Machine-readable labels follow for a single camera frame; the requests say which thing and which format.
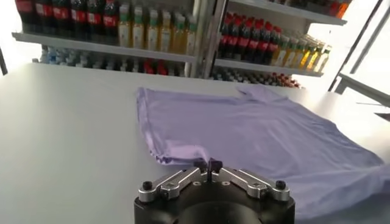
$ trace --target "plastic bottle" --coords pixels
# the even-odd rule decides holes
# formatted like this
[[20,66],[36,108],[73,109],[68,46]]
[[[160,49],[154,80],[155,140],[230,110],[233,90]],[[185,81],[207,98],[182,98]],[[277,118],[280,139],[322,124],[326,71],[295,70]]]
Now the plastic bottle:
[[294,37],[290,38],[288,48],[286,50],[286,56],[283,59],[283,66],[289,68],[292,65],[292,62],[295,58],[296,49],[297,49],[298,40]]
[[134,9],[134,25],[133,25],[133,47],[142,49],[144,46],[144,24],[142,22],[142,7],[137,6]]
[[321,55],[321,57],[317,63],[317,66],[314,68],[315,72],[322,72],[322,70],[324,69],[325,65],[328,62],[329,53],[330,53],[330,50],[326,49],[325,52]]
[[237,60],[243,60],[244,59],[245,51],[246,51],[247,46],[248,46],[249,41],[250,41],[251,27],[252,27],[251,20],[246,21],[246,24],[245,24],[245,26],[243,28],[242,35],[238,39],[238,44],[237,44],[236,51],[235,51],[234,58],[237,59]]
[[171,29],[171,14],[168,11],[163,11],[163,25],[161,27],[159,40],[160,51],[170,52],[171,51],[171,39],[172,39],[172,29]]
[[289,43],[289,37],[285,35],[280,35],[280,44],[279,44],[279,51],[277,51],[277,54],[274,54],[272,57],[272,66],[283,66],[283,60],[286,57],[286,51]]
[[43,33],[55,34],[55,19],[51,0],[36,0],[35,9],[40,19]]
[[195,37],[196,37],[196,20],[195,17],[189,16],[188,19],[188,30],[187,30],[187,44],[186,44],[186,54],[193,55],[195,47]]
[[23,32],[37,32],[39,22],[35,10],[35,0],[15,0],[15,4],[22,20]]
[[176,25],[175,25],[175,31],[173,35],[173,53],[176,54],[183,54],[185,52],[185,49],[183,49],[183,46],[185,46],[185,32],[184,32],[184,22],[185,18],[182,15],[179,15],[176,18]]
[[130,5],[123,4],[119,8],[120,22],[119,22],[119,45],[122,47],[130,47],[131,37],[131,23],[129,18]]
[[93,41],[104,41],[104,6],[104,0],[88,0],[88,25]]
[[58,34],[71,37],[73,31],[70,0],[52,0],[53,14],[58,27]]
[[158,13],[156,10],[150,10],[150,22],[149,27],[147,28],[147,42],[146,42],[146,49],[150,51],[157,51],[157,44],[158,44],[158,26],[157,26],[157,19],[158,19]]
[[265,59],[265,54],[271,39],[272,24],[266,22],[265,27],[260,31],[260,42],[257,45],[257,51],[255,53],[254,62],[258,64],[264,64],[268,60]]
[[280,33],[282,32],[281,28],[275,26],[274,30],[271,32],[271,37],[269,39],[269,45],[264,55],[264,64],[270,65],[272,61],[272,56],[278,50],[278,44],[280,39]]
[[107,43],[118,44],[119,7],[115,0],[106,0],[103,23]]
[[244,54],[245,61],[253,61],[253,59],[254,59],[254,56],[255,56],[255,53],[257,50],[257,46],[258,46],[258,42],[260,39],[260,30],[261,30],[262,26],[263,26],[263,22],[261,20],[255,21],[255,27],[254,27],[254,29],[252,29],[252,32],[250,35],[251,38],[250,38],[248,47],[245,50],[245,54]]
[[305,51],[306,51],[306,44],[307,44],[307,41],[305,41],[305,40],[300,40],[298,42],[295,57],[292,60],[290,68],[299,68],[300,62],[302,61],[303,56],[304,56]]
[[74,35],[81,40],[88,39],[87,0],[71,0]]

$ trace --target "yellow bottle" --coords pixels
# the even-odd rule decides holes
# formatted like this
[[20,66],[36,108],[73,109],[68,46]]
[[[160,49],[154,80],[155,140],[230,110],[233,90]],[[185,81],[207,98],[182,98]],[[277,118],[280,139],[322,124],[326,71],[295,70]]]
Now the yellow bottle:
[[163,25],[159,36],[159,47],[162,52],[171,51],[172,27],[171,14],[168,11],[163,11]]
[[296,49],[297,49],[298,39],[291,37],[290,43],[288,44],[288,48],[286,51],[286,56],[283,59],[283,67],[289,68],[293,62],[295,57]]
[[184,31],[185,18],[182,15],[177,15],[176,24],[173,34],[172,51],[176,54],[185,53],[185,31]]
[[156,10],[150,10],[150,22],[147,28],[146,49],[150,51],[157,51],[158,44],[158,13]]
[[188,17],[188,29],[186,38],[186,53],[187,55],[194,54],[195,36],[196,36],[196,20],[195,17]]
[[306,68],[307,71],[312,71],[317,66],[318,61],[319,61],[319,59],[320,59],[320,57],[322,55],[321,52],[322,52],[323,48],[324,48],[323,46],[318,46],[317,47],[315,53],[313,54],[310,62],[307,65],[307,68]]
[[306,69],[307,63],[311,60],[315,48],[315,46],[309,45],[308,49],[305,52],[305,55],[303,56],[302,61],[300,62],[299,69]]
[[120,22],[118,26],[119,31],[119,45],[122,47],[131,47],[131,22],[129,18],[130,5],[123,4],[119,8]]
[[134,9],[133,25],[133,47],[142,49],[144,47],[144,24],[142,22],[142,7],[137,6]]
[[299,68],[300,62],[302,61],[303,56],[305,54],[306,44],[307,41],[305,40],[300,40],[298,42],[297,49],[295,51],[295,57],[292,60],[290,68]]

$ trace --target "store shelf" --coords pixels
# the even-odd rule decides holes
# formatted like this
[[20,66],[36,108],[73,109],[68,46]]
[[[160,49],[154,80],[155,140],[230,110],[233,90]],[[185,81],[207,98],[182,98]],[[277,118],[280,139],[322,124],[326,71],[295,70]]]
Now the store shelf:
[[180,54],[170,54],[158,51],[148,51],[142,49],[128,48],[128,47],[119,47],[114,45],[92,43],[79,40],[70,40],[60,37],[49,37],[39,34],[30,34],[30,33],[19,33],[14,32],[12,36],[17,41],[28,42],[28,43],[37,43],[47,46],[54,47],[64,47],[70,49],[79,49],[83,51],[94,51],[94,52],[103,52],[107,54],[118,54],[118,55],[128,55],[134,57],[143,57],[143,58],[154,58],[162,59],[167,61],[180,61],[180,62],[196,62],[196,58],[189,55],[180,55]]
[[216,59],[214,65],[220,67],[226,67],[226,68],[237,68],[237,69],[262,71],[262,72],[276,72],[282,74],[305,75],[305,76],[312,76],[312,77],[321,77],[323,75],[323,73],[309,72],[300,69],[258,65],[258,64],[252,64],[252,63],[247,63],[242,61],[233,61],[233,60],[225,60],[225,59]]
[[252,7],[257,7],[261,9],[267,9],[270,11],[279,12],[286,15],[305,18],[316,23],[325,23],[331,25],[344,25],[345,23],[347,23],[347,21],[339,18],[323,15],[320,13],[314,13],[303,9],[297,9],[287,5],[281,5],[278,3],[269,2],[267,0],[230,0],[230,1],[245,4],[245,5],[250,5]]

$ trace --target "red label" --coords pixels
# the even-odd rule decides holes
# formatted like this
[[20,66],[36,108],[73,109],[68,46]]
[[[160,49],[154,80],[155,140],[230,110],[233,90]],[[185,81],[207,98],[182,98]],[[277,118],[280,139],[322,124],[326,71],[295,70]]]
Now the red label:
[[268,47],[268,43],[267,42],[260,42],[257,46],[257,48],[259,48],[260,50],[262,51],[265,51]]
[[248,38],[240,38],[240,39],[239,39],[239,42],[238,42],[238,44],[239,44],[241,47],[246,47],[246,46],[248,46],[248,43],[249,43],[249,39],[248,39]]
[[88,13],[88,22],[90,24],[99,25],[102,23],[102,15],[97,13]]
[[87,13],[72,9],[72,19],[77,22],[85,23],[87,21]]
[[69,10],[67,8],[53,7],[53,14],[56,19],[69,19]]
[[258,45],[258,41],[251,40],[249,42],[249,47],[250,48],[254,48],[255,49],[257,47],[257,45]]
[[103,16],[104,26],[117,26],[118,17],[117,16]]
[[40,16],[45,16],[45,17],[53,16],[53,8],[51,7],[51,5],[36,3],[35,8],[37,9],[37,14]]
[[229,37],[229,45],[236,46],[238,42],[238,37]]
[[19,12],[32,12],[32,3],[30,0],[16,0],[16,8]]

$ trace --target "cola bottle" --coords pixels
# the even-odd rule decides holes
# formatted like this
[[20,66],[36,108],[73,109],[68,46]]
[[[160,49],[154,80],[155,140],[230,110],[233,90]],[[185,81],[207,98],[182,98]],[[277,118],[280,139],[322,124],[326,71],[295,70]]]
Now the cola bottle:
[[87,40],[87,0],[71,0],[71,7],[74,36],[81,40]]
[[57,23],[57,33],[64,37],[72,36],[73,25],[70,0],[52,0],[52,5],[54,18]]

